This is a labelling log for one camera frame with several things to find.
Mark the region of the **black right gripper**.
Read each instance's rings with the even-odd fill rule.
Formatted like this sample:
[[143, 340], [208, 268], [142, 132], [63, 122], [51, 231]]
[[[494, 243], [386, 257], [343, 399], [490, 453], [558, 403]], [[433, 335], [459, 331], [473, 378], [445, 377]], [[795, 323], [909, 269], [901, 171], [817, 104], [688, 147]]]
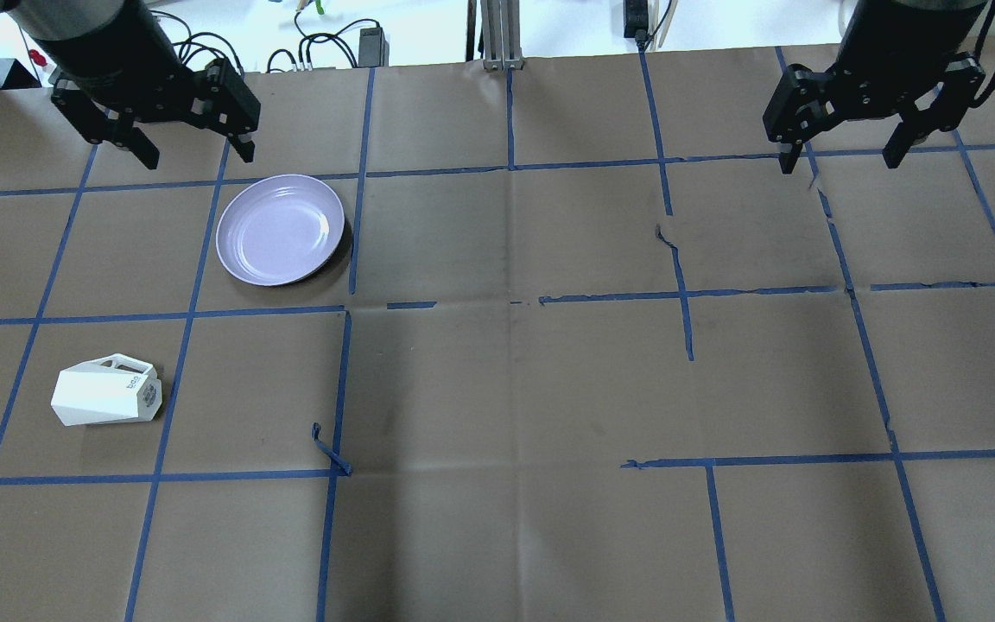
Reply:
[[767, 138], [778, 145], [783, 175], [794, 172], [804, 143], [841, 123], [899, 117], [882, 149], [896, 169], [933, 131], [954, 130], [973, 107], [985, 70], [970, 52], [939, 60], [836, 62], [826, 71], [789, 64], [762, 115]]

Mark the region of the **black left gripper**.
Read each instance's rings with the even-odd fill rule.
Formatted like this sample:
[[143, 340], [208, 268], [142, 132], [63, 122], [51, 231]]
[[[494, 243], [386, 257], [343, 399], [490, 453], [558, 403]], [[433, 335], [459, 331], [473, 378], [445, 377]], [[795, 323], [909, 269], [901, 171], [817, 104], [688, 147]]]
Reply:
[[51, 102], [87, 142], [110, 142], [149, 170], [157, 169], [161, 154], [142, 124], [181, 122], [214, 131], [242, 162], [254, 162], [261, 104], [226, 58], [209, 60], [198, 71], [177, 64], [150, 76], [123, 72], [100, 84], [60, 72]]

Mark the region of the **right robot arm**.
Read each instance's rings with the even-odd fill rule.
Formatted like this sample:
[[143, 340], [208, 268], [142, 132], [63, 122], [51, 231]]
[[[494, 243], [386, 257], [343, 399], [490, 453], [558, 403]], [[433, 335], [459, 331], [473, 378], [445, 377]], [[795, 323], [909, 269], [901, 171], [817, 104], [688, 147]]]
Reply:
[[994, 16], [995, 1], [857, 3], [833, 64], [790, 64], [771, 94], [762, 121], [779, 168], [793, 173], [806, 142], [844, 122], [899, 117], [882, 149], [890, 168], [935, 131], [954, 130], [995, 91], [979, 62], [984, 41], [962, 48]]

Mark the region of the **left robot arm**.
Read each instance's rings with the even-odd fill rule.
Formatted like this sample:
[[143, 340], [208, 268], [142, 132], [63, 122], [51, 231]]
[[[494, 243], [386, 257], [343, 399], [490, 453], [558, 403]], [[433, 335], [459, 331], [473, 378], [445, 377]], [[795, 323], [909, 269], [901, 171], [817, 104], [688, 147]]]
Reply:
[[51, 101], [87, 142], [154, 169], [161, 154], [141, 125], [181, 122], [253, 161], [261, 104], [244, 72], [224, 55], [187, 67], [143, 1], [0, 1], [3, 13], [58, 67]]

